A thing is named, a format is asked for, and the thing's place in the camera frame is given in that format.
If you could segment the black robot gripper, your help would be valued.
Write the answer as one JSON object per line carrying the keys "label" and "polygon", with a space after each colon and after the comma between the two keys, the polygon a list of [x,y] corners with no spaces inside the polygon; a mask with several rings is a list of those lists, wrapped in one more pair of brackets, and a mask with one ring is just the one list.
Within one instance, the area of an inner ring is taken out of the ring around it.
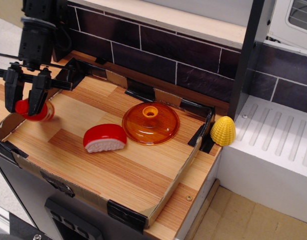
{"label": "black robot gripper", "polygon": [[[35,116],[42,111],[48,96],[48,90],[58,88],[71,91],[75,84],[71,82],[72,73],[75,70],[70,66],[52,64],[52,53],[55,48],[64,51],[67,48],[58,42],[57,30],[64,30],[65,23],[60,19],[43,20],[36,17],[23,16],[22,35],[18,56],[0,53],[1,57],[17,59],[22,61],[21,66],[29,71],[38,71],[41,65],[53,66],[64,69],[67,72],[65,80],[52,80],[51,71],[43,69],[37,76],[33,77],[32,88],[28,96],[28,115]],[[5,108],[10,113],[15,113],[16,103],[23,99],[24,82],[21,81],[21,67],[9,67],[3,75]]]}

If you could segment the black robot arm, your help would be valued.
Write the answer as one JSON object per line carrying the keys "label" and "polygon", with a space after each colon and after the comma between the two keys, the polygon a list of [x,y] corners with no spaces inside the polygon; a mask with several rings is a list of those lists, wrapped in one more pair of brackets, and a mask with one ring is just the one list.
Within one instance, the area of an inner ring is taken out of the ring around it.
{"label": "black robot arm", "polygon": [[68,2],[66,0],[25,0],[21,18],[23,23],[18,55],[0,53],[0,57],[14,59],[8,69],[0,68],[4,80],[5,108],[16,111],[16,103],[23,98],[25,83],[31,83],[28,115],[35,116],[42,111],[49,90],[53,88],[71,90],[71,75],[74,67],[58,66],[67,75],[64,80],[51,77],[48,69],[56,51],[69,51],[72,40],[66,30]]}

